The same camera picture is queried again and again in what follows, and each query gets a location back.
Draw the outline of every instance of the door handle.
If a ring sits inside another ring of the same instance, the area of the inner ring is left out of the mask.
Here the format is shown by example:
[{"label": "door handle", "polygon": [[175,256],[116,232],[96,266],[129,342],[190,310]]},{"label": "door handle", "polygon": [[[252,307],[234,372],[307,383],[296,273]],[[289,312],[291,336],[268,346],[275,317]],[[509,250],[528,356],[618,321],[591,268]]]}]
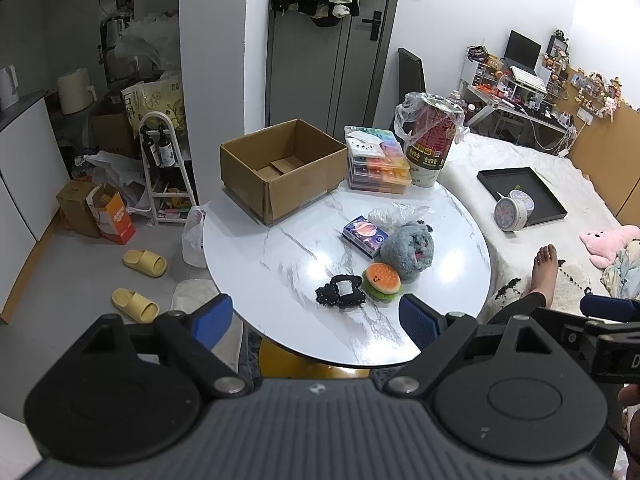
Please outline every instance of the door handle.
[{"label": "door handle", "polygon": [[382,11],[374,10],[373,11],[373,19],[368,20],[366,18],[362,19],[362,23],[370,23],[371,24],[371,36],[369,39],[371,41],[377,41],[378,35],[380,33],[380,25],[382,25]]}]

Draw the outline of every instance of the slipper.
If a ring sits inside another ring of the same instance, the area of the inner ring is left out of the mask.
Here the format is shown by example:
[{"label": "slipper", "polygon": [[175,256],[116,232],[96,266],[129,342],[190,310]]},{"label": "slipper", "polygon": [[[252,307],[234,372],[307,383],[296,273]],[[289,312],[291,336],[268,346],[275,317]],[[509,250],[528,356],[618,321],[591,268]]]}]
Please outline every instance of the slipper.
[{"label": "slipper", "polygon": [[153,301],[126,288],[114,290],[111,303],[138,323],[151,323],[160,312],[160,308]]},{"label": "slipper", "polygon": [[124,253],[122,263],[130,269],[137,270],[151,276],[159,278],[166,271],[166,260],[151,251],[130,250]]}]

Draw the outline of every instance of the purple tissue box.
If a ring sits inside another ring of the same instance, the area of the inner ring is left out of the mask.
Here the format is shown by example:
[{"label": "purple tissue box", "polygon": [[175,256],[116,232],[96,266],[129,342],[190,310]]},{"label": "purple tissue box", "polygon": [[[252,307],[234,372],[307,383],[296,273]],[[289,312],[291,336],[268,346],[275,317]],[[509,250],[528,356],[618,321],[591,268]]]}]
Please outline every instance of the purple tissue box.
[{"label": "purple tissue box", "polygon": [[342,236],[363,250],[369,258],[373,258],[378,254],[380,246],[389,235],[369,222],[364,216],[358,216],[344,226]]}]

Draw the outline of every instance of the wooden baseboard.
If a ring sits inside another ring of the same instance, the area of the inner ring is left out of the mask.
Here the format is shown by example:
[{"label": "wooden baseboard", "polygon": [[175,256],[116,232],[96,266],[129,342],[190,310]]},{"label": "wooden baseboard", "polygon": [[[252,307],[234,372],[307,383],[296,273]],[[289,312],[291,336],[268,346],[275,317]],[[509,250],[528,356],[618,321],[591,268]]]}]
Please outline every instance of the wooden baseboard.
[{"label": "wooden baseboard", "polygon": [[31,279],[31,275],[33,274],[33,270],[36,268],[36,265],[40,261],[40,257],[44,252],[44,248],[46,247],[49,240],[51,240],[51,236],[53,235],[53,231],[55,231],[57,225],[60,224],[60,215],[56,213],[53,217],[53,220],[49,223],[46,231],[42,235],[42,238],[39,242],[36,242],[31,253],[27,257],[24,265],[22,266],[22,270],[20,270],[20,274],[15,279],[14,286],[9,293],[9,297],[4,304],[4,309],[0,312],[0,319],[5,323],[9,323],[14,316],[16,309],[18,308],[18,303],[20,302],[20,297],[24,292],[24,289],[27,287],[29,280]]}]

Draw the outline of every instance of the gray plush toy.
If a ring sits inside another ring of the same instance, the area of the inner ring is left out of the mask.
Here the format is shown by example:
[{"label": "gray plush toy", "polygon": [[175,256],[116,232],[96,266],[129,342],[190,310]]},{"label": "gray plush toy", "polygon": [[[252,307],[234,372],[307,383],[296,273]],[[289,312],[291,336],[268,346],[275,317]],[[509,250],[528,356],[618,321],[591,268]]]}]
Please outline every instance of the gray plush toy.
[{"label": "gray plush toy", "polygon": [[409,222],[389,236],[380,247],[383,263],[393,267],[401,280],[412,280],[433,261],[433,228]]}]

